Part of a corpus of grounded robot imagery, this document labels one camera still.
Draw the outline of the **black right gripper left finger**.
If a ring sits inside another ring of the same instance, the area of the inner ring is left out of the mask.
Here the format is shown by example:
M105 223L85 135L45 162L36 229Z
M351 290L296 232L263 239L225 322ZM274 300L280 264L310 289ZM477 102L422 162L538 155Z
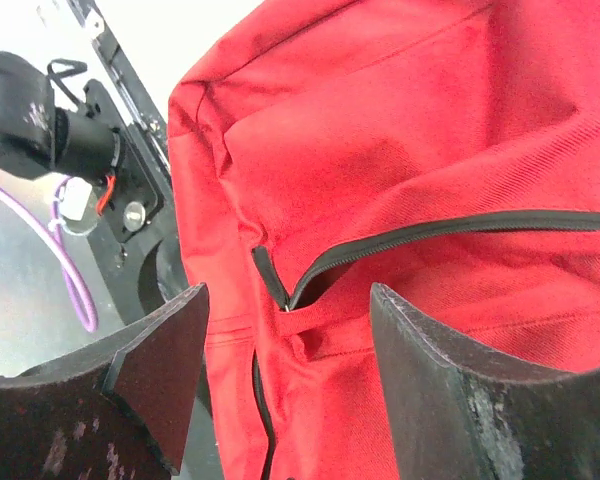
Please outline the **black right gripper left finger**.
M0 376L0 479L178 475L208 316L200 284L106 338Z

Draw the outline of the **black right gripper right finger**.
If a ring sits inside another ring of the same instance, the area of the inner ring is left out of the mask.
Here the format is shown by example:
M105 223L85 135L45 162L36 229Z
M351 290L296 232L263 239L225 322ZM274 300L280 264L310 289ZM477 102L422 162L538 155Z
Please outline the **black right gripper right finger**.
M510 356L383 284L370 313L402 478L600 479L600 368Z

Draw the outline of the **red student backpack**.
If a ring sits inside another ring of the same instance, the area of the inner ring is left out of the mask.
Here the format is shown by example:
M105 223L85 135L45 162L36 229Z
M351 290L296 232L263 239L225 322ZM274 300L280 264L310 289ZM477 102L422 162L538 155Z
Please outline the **red student backpack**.
M228 479L394 479L370 290L600 367L600 1L266 1L173 90Z

